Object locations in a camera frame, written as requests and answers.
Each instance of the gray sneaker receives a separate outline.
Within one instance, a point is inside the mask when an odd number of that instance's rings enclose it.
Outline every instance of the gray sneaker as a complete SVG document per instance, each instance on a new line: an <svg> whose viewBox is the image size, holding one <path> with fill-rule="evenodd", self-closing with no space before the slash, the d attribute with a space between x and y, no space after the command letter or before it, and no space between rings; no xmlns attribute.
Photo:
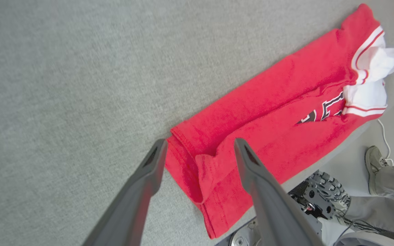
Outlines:
<svg viewBox="0 0 394 246"><path fill-rule="evenodd" d="M387 166L387 162L384 160L383 155L377 146L371 146L366 151L365 156L366 169L369 173L369 193L373 196L377 196L377 189L375 188L375 177L378 171Z"/></svg>

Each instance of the folded red garment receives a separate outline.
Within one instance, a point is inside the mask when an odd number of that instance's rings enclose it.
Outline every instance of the folded red garment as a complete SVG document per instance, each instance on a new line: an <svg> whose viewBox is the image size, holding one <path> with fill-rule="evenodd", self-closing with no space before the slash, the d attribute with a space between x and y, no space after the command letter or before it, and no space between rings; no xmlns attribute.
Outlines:
<svg viewBox="0 0 394 246"><path fill-rule="evenodd" d="M368 71L358 69L358 58L382 35L372 11L362 4L341 29L171 129L166 168L202 212L210 238L228 231L252 206L241 187L235 138L246 139L283 183L382 114L384 105L348 111L355 106L345 105L343 97L344 86L364 83Z"/></svg>

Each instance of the shoe sole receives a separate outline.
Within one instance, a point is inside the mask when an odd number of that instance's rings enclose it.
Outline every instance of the shoe sole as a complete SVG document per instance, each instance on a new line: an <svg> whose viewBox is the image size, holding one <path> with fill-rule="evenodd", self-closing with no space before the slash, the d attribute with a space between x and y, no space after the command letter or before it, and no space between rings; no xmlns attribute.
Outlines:
<svg viewBox="0 0 394 246"><path fill-rule="evenodd" d="M373 196L377 195L377 191L375 190L375 173L372 170L372 167L370 166L370 158L369 158L369 151L373 148L370 147L366 150L366 153L364 154L364 164L366 165L366 169L367 172L369 173L369 182L368 182L368 186L369 186L369 193Z"/></svg>

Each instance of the white cable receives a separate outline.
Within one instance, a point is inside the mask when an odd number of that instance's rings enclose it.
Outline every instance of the white cable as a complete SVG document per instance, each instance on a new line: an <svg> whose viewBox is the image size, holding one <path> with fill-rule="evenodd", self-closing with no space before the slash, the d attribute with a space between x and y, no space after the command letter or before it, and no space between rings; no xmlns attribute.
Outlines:
<svg viewBox="0 0 394 246"><path fill-rule="evenodd" d="M380 121L380 119L377 119L377 121L380 123L381 127L383 128L383 139L384 139L384 142L386 143L387 149L388 149L387 157L385 157L384 160L385 160L385 161L391 161L391 165L394 166L393 160L389 158L389 157L390 157L391 150L390 150L390 146L388 145L388 142L387 142L387 140L386 140L386 130L385 130L385 128L384 128L383 123Z"/></svg>

